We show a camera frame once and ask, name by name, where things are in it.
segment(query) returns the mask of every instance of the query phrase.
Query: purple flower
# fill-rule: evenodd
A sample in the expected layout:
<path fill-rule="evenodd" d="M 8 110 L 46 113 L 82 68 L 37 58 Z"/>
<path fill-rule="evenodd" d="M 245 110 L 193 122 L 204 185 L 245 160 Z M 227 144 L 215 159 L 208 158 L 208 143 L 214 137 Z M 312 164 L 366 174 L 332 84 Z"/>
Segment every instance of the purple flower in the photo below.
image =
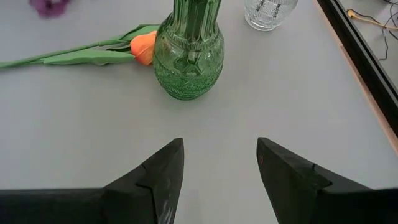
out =
<path fill-rule="evenodd" d="M 70 0 L 29 0 L 32 7 L 42 17 L 57 17 L 65 12 Z"/>

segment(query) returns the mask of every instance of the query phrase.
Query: orange tulip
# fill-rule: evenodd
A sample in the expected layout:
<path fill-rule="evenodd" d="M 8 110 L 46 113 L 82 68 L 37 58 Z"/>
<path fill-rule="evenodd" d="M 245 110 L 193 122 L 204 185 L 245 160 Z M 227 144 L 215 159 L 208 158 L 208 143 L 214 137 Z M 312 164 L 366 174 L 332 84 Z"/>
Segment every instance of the orange tulip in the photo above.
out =
<path fill-rule="evenodd" d="M 138 35 L 130 42 L 131 53 L 136 60 L 144 65 L 150 65 L 154 56 L 156 31 Z"/>

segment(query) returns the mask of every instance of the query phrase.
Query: textured glass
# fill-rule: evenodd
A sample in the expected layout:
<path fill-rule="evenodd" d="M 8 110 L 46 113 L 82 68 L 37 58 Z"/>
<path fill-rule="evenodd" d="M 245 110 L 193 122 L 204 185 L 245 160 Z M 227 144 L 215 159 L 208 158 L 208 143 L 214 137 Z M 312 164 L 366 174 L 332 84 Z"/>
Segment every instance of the textured glass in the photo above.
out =
<path fill-rule="evenodd" d="M 298 0 L 246 0 L 245 18 L 253 28 L 269 31 L 279 26 Z"/>
<path fill-rule="evenodd" d="M 157 31 L 154 68 L 172 97 L 192 100 L 206 93 L 223 68 L 224 38 L 216 22 L 221 0 L 174 0 Z"/>

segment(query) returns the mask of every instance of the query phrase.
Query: white table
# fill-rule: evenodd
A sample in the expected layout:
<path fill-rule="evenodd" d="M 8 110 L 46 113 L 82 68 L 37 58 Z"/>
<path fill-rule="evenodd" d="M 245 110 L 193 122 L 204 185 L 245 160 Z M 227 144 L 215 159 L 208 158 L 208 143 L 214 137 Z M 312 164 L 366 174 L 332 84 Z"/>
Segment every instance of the white table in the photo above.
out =
<path fill-rule="evenodd" d="M 343 7 L 346 9 L 354 9 L 355 11 L 372 16 L 382 24 L 385 24 L 390 18 L 390 4 L 383 0 L 341 0 Z M 398 6 L 392 7 L 392 13 L 398 11 Z M 398 24 L 398 15 L 395 15 L 394 21 Z M 384 58 L 386 56 L 386 43 L 381 32 L 381 27 L 372 25 L 367 22 L 354 19 L 355 26 L 369 45 L 377 58 Z M 394 26 L 392 20 L 389 21 L 389 26 Z M 393 84 L 398 88 L 398 40 L 395 40 L 390 34 L 386 34 L 387 43 L 389 46 L 388 59 L 381 60 L 380 63 L 388 74 Z"/>
<path fill-rule="evenodd" d="M 101 187 L 173 138 L 185 141 L 176 224 L 277 223 L 256 163 L 257 137 L 372 188 L 398 185 L 398 158 L 313 1 L 258 32 L 244 1 L 223 1 L 217 84 L 178 101 L 138 63 L 0 73 L 0 189 Z M 172 1 L 75 1 L 40 20 L 0 2 L 0 60 L 67 49 L 162 21 Z"/>

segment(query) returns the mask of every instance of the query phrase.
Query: vase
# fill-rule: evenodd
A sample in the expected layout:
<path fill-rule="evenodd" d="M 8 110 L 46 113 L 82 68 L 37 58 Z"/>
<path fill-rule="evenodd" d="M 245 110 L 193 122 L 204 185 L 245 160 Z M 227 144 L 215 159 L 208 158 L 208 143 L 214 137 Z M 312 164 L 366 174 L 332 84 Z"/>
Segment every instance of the vase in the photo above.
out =
<path fill-rule="evenodd" d="M 206 93 L 223 68 L 224 38 L 216 22 L 221 0 L 174 0 L 157 31 L 153 65 L 168 94 L 192 100 Z"/>

